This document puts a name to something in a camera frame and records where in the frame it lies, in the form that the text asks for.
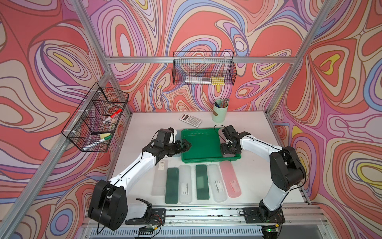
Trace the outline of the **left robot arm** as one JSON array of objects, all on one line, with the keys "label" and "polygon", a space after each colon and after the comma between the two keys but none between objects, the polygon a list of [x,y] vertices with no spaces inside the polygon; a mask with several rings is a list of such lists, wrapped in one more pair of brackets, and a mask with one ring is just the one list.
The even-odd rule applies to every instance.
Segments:
[{"label": "left robot arm", "polygon": [[181,154],[191,147],[186,139],[174,143],[152,140],[125,170],[109,181],[100,180],[95,185],[88,217],[113,231],[129,220],[148,223],[153,215],[151,204],[140,198],[129,203],[128,192],[161,159]]}]

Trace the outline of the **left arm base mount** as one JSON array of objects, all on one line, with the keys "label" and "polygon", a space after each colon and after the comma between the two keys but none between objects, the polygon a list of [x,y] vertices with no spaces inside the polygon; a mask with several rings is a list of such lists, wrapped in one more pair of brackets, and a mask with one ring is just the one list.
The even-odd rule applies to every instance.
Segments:
[{"label": "left arm base mount", "polygon": [[153,208],[152,203],[136,198],[128,203],[126,225],[160,225],[163,226],[166,218],[165,208]]}]

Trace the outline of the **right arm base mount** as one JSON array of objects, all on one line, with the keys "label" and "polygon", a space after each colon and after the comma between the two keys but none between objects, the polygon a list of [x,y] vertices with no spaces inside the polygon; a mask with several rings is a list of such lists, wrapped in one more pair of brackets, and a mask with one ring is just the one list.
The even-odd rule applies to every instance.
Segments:
[{"label": "right arm base mount", "polygon": [[247,224],[283,224],[286,222],[282,207],[274,211],[265,206],[243,208],[243,216]]}]

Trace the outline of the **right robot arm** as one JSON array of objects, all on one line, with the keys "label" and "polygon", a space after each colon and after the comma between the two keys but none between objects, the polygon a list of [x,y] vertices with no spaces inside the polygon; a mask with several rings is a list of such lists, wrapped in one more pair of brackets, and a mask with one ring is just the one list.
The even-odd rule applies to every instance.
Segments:
[{"label": "right robot arm", "polygon": [[252,136],[250,133],[237,132],[231,125],[221,128],[223,135],[220,144],[222,155],[236,155],[243,150],[250,151],[270,164],[272,186],[266,197],[259,203],[259,216],[269,221],[272,216],[282,213],[282,203],[291,190],[306,178],[306,171],[292,146],[274,146]]}]

